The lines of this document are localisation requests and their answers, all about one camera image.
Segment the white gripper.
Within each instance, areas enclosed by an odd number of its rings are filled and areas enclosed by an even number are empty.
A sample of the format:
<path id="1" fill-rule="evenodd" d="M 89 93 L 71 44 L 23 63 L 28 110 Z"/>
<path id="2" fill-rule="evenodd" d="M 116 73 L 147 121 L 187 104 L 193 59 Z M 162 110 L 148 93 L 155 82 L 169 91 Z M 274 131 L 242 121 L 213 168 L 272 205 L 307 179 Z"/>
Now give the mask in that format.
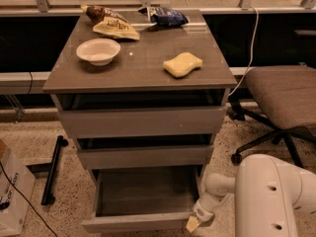
<path id="1" fill-rule="evenodd" d="M 201 222 L 209 221 L 213 217 L 215 210 L 223 206 L 229 198 L 230 195 L 216 196 L 203 193 L 194 205 L 194 215 L 189 217 L 186 229 L 193 233 Z"/>

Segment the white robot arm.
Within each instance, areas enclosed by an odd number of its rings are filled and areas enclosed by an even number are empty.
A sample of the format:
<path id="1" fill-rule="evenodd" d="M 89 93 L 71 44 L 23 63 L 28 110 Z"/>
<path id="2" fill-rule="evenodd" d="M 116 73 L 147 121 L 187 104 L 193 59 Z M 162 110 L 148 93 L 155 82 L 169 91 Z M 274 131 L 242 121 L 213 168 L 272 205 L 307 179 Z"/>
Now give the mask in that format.
<path id="1" fill-rule="evenodd" d="M 235 237 L 298 237 L 294 213 L 316 212 L 316 174 L 266 154 L 248 156 L 234 178 L 206 177 L 187 230 L 208 222 L 229 198 L 235 204 Z"/>

